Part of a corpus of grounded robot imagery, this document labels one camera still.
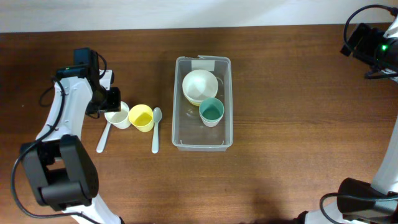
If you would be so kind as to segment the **pale plastic fork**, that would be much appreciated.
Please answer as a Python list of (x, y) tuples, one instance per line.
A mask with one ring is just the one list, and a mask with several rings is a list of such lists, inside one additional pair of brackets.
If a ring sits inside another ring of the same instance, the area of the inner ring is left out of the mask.
[(104, 131), (99, 139), (98, 145), (96, 147), (97, 153), (102, 153), (104, 151), (110, 128), (111, 128), (111, 123), (107, 122)]

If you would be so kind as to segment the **pale plastic spoon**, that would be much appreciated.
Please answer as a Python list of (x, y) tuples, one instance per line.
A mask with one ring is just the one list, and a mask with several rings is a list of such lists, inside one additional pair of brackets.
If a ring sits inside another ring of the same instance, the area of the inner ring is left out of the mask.
[(157, 154), (159, 151), (159, 123), (162, 120), (162, 111), (159, 107), (156, 107), (153, 111), (154, 115), (154, 132), (152, 138), (152, 153)]

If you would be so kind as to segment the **yellow plastic cup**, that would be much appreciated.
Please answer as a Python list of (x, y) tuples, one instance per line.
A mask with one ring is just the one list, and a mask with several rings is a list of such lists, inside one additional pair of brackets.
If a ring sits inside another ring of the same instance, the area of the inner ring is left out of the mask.
[(139, 131), (146, 133), (154, 127), (154, 114), (147, 105), (133, 106), (129, 111), (129, 121)]

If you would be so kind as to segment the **teal plastic cup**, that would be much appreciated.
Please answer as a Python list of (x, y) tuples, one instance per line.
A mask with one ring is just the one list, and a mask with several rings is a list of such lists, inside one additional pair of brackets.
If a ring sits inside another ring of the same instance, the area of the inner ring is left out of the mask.
[(224, 104), (217, 98), (207, 98), (200, 104), (199, 112), (204, 121), (219, 122), (224, 115)]

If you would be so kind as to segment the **pink plastic cup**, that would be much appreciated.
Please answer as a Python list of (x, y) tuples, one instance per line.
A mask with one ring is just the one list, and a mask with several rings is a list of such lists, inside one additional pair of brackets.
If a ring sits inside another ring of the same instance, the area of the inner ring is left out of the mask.
[(218, 125), (218, 123), (221, 121), (221, 118), (218, 119), (206, 119), (205, 117), (201, 117), (201, 120), (203, 121), (203, 124), (207, 127), (215, 127)]

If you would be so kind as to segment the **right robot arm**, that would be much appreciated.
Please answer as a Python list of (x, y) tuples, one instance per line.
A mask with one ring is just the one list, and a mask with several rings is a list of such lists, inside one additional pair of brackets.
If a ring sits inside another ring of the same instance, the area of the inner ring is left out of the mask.
[(397, 90), (390, 81), (361, 81), (357, 69), (347, 60), (328, 62), (315, 96), (294, 114), (308, 119), (289, 131), (295, 156), (284, 201), (296, 210), (315, 208), (320, 194), (347, 177), (397, 192)]

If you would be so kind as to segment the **white plastic bowl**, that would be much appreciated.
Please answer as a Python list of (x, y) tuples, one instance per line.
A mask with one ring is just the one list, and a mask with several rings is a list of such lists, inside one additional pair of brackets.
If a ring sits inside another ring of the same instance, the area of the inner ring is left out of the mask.
[(207, 70), (194, 70), (189, 72), (183, 79), (182, 89), (184, 96), (187, 95), (195, 100), (204, 101), (214, 98), (218, 93), (218, 80)]

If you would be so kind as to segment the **yellow plastic bowl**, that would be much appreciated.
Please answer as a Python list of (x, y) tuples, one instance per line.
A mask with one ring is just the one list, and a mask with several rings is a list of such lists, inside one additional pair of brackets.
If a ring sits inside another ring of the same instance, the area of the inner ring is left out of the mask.
[(190, 98), (189, 96), (185, 95), (186, 99), (193, 104), (194, 106), (200, 106), (200, 104), (202, 103), (202, 100), (195, 100), (193, 98)]

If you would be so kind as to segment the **white plastic cup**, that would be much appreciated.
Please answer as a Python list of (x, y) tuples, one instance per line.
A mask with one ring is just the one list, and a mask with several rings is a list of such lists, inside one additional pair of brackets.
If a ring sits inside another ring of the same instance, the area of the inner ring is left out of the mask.
[(125, 102), (121, 102), (121, 110), (118, 112), (107, 112), (104, 114), (106, 120), (119, 129), (130, 127), (129, 107)]

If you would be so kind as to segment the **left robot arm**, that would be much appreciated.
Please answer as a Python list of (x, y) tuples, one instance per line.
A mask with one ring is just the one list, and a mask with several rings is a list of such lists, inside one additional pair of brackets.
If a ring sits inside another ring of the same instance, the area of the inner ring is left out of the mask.
[(89, 48), (73, 52), (73, 65), (53, 77), (54, 99), (35, 141), (21, 146), (21, 164), (37, 203), (54, 210), (54, 218), (71, 216), (78, 223), (122, 223), (100, 197), (96, 167), (81, 143), (85, 116), (119, 112), (114, 73), (100, 70), (102, 56)]

